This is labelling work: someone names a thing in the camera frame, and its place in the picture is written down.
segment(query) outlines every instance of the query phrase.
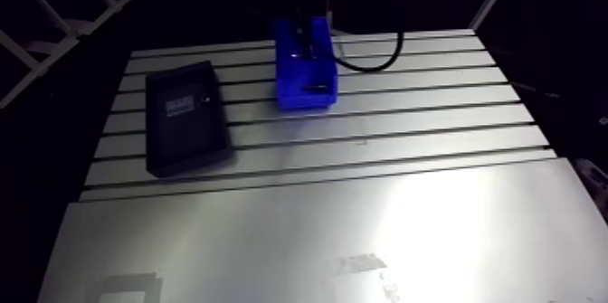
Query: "aluminum table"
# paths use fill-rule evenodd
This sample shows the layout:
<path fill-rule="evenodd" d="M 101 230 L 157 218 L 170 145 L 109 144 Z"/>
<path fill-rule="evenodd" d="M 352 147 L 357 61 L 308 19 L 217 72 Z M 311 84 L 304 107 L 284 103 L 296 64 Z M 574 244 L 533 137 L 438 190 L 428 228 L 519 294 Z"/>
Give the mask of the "aluminum table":
<path fill-rule="evenodd" d="M 133 52 L 40 303 L 608 301 L 608 231 L 470 30 L 281 112 L 273 42 Z M 375 65 L 394 35 L 334 38 Z M 145 75 L 210 60 L 227 166 L 145 168 Z"/>
<path fill-rule="evenodd" d="M 377 65 L 394 34 L 334 38 L 335 52 Z M 237 149 L 227 167 L 158 181 L 146 171 L 145 76 L 211 61 Z M 389 69 L 338 68 L 327 110 L 281 112 L 273 42 L 133 52 L 82 200 L 301 184 L 556 157 L 471 30 L 408 33 Z"/>

